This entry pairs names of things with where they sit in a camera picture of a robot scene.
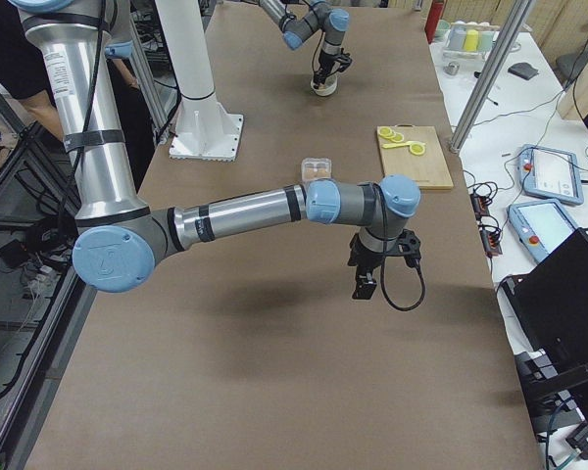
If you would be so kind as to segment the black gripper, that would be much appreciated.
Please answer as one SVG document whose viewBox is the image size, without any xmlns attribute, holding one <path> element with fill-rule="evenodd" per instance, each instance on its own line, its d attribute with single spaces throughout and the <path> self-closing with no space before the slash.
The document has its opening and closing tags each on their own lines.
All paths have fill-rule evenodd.
<svg viewBox="0 0 588 470">
<path fill-rule="evenodd" d="M 380 239 L 370 232 L 359 232 L 350 242 L 349 266 L 356 267 L 353 299 L 370 300 L 376 289 L 376 280 L 368 277 L 385 259 L 385 252 L 392 248 L 392 239 Z"/>
<path fill-rule="evenodd" d="M 335 54 L 321 52 L 318 56 L 318 72 L 313 74 L 313 88 L 324 90 L 326 88 L 327 78 L 325 75 L 333 73 L 336 63 Z"/>
</svg>

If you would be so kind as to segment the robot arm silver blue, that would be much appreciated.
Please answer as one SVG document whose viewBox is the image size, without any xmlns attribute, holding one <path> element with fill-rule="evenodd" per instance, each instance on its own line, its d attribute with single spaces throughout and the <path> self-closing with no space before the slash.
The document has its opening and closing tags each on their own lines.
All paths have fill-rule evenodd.
<svg viewBox="0 0 588 470">
<path fill-rule="evenodd" d="M 297 50 L 317 31 L 323 33 L 318 56 L 318 68 L 313 71 L 312 90 L 321 97 L 330 96 L 337 89 L 337 74 L 352 64 L 352 58 L 342 47 L 350 25 L 350 15 L 333 8 L 326 1 L 312 1 L 308 12 L 297 18 L 281 1 L 259 1 L 259 6 L 278 26 L 285 44 Z"/>
<path fill-rule="evenodd" d="M 362 227 L 349 245 L 347 264 L 356 267 L 353 299 L 371 298 L 377 285 L 373 272 L 380 267 L 381 289 L 391 306 L 408 311 L 422 302 L 419 239 L 404 228 L 420 202 L 420 190 L 409 177 L 394 174 L 380 183 L 360 184 L 321 178 L 189 209 L 151 211 L 136 194 L 106 62 L 128 58 L 132 51 L 128 1 L 9 2 L 18 9 L 25 38 L 43 56 L 58 107 L 81 202 L 72 263 L 85 283 L 99 291 L 126 292 L 144 283 L 163 259 L 195 243 L 307 219 Z M 180 131 L 173 141 L 181 149 L 172 153 L 232 161 L 244 116 L 229 114 L 217 99 L 199 7 L 174 7 L 171 1 L 156 6 L 174 72 L 181 74 Z M 350 66 L 341 48 L 350 25 L 345 10 L 313 1 L 298 18 L 281 1 L 260 1 L 259 6 L 290 49 L 322 31 L 315 84 Z M 421 293 L 414 305 L 390 301 L 384 284 L 387 257 L 405 258 L 416 269 Z"/>
</svg>

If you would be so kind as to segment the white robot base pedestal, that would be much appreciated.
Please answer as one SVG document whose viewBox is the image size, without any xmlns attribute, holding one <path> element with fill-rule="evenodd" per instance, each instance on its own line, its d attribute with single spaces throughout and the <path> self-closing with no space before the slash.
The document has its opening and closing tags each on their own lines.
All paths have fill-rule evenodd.
<svg viewBox="0 0 588 470">
<path fill-rule="evenodd" d="M 159 1 L 157 8 L 181 94 L 171 156 L 232 162 L 244 116 L 217 98 L 199 3 Z"/>
</svg>

